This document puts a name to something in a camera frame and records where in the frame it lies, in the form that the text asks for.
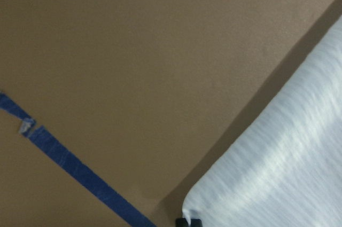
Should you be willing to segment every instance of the brown surface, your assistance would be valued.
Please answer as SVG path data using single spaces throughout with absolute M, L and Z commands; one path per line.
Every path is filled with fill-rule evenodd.
M 0 86 L 173 226 L 189 188 L 342 13 L 333 1 L 1 0 Z M 127 226 L 16 119 L 0 122 L 0 226 Z

